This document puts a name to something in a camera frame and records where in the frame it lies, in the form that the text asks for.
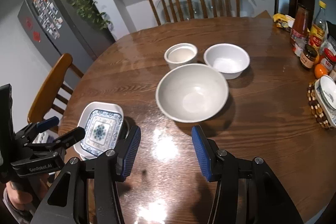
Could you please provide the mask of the left hand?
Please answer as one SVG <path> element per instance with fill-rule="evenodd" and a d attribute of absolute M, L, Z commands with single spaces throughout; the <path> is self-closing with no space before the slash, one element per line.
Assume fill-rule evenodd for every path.
<path fill-rule="evenodd" d="M 39 200 L 42 200 L 45 197 L 49 189 L 49 186 L 47 185 L 49 176 L 50 175 L 47 173 L 41 175 L 39 178 L 39 185 L 37 187 L 37 195 L 39 197 Z M 33 197 L 29 193 L 14 189 L 11 181 L 6 183 L 6 190 L 7 190 L 7 196 L 11 204 L 20 213 L 24 212 L 26 205 L 31 203 L 33 200 Z"/>

